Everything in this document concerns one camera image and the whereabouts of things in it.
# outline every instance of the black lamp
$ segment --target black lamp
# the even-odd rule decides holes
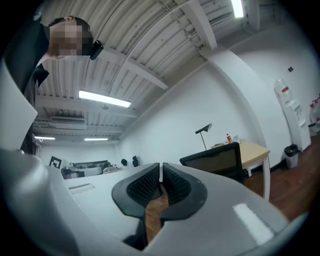
[[[212,122],[195,132],[195,134],[200,133],[205,150],[207,150],[207,148],[206,148],[206,144],[205,144],[204,138],[202,137],[201,132],[208,132],[211,129],[211,126],[212,126]]]

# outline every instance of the ceiling light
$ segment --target ceiling light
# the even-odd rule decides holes
[[[108,138],[85,138],[85,141],[107,141]]]
[[[79,98],[93,100],[96,102],[103,102],[103,103],[118,105],[118,106],[122,106],[122,107],[126,107],[126,108],[128,108],[131,104],[131,102],[129,102],[129,101],[125,101],[125,100],[117,99],[117,98],[112,98],[112,97],[104,96],[101,94],[96,94],[96,93],[85,91],[85,90],[79,91]]]
[[[234,11],[234,17],[235,18],[241,18],[244,16],[244,11],[242,9],[241,0],[231,0],[233,11]]]
[[[39,136],[34,136],[34,138],[38,140],[55,140],[56,139],[54,137],[39,137]]]

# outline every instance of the trash can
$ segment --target trash can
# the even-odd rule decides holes
[[[286,165],[289,169],[298,165],[298,146],[292,144],[284,149]]]

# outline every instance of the white table leg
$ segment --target white table leg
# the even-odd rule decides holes
[[[270,196],[270,165],[269,156],[263,160],[263,198],[269,201]]]
[[[251,176],[252,176],[252,174],[251,174],[251,168],[248,167],[246,170],[248,171],[248,176],[251,177]]]

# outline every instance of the brown floor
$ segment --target brown floor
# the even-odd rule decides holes
[[[269,201],[290,221],[309,211],[320,184],[320,134],[311,137],[311,145],[303,153],[299,153],[297,167],[290,170],[277,169],[271,173],[270,179]],[[262,196],[263,173],[254,173],[245,180],[244,185]],[[160,231],[160,214],[168,207],[168,196],[163,186],[162,190],[163,195],[151,201],[145,209],[149,242]]]

